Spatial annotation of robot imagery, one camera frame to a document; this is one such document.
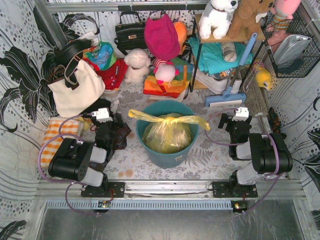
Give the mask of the blue floor squeegee mop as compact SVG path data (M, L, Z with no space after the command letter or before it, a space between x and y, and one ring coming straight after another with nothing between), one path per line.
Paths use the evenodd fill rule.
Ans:
M251 35L251 37L245 47L245 50L241 56L239 64L236 68L235 74L233 75L233 77L230 81L229 86L222 93L222 95L207 96L204 100L205 107L220 107L220 106L232 106L232 105L239 106L245 102L246 95L244 93L231 94L231 90L232 90L233 85L237 79L237 75L240 72L240 67L244 65L247 57L251 53L251 50L256 43L257 37L258 37L257 32L254 32Z

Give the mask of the teal plastic trash bin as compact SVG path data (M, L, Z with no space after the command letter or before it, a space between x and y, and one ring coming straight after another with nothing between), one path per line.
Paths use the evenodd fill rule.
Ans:
M173 100L161 100L148 105L143 113L154 117L166 117L169 114L177 116L193 116L195 113L187 105ZM157 152L151 149L144 141L145 130L150 126L150 122L138 119L135 125L137 138L146 150L146 154L152 163L162 169L174 168L180 165L188 157L188 153L196 142L199 135L200 126L197 124L188 124L190 144L181 150L169 148L167 152Z

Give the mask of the yellow plastic trash bag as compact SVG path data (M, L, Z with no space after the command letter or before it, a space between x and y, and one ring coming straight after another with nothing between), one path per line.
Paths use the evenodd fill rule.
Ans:
M186 148L191 142L189 124L197 124L207 131L210 130L209 123L197 115L175 116L171 113L166 117L156 117L131 109L128 116L150 122L150 126L144 132L143 140L146 145L159 153L165 153L169 148L178 151Z

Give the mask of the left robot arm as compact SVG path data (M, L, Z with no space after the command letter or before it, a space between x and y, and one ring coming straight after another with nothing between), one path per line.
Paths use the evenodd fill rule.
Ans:
M118 186L109 182L103 170L115 151L126 148L130 132L121 114L115 113L112 121L98 124L95 142L66 137L49 163L49 175L81 183L85 198L120 198Z

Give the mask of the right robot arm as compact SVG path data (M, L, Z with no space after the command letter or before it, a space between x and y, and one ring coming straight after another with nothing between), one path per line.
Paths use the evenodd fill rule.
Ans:
M226 126L230 135L229 156L234 161L249 161L240 170L235 170L228 181L213 183L216 198L256 198L256 181L273 180L293 169L293 158L280 133L251 133L252 117L236 119L223 113L218 128Z

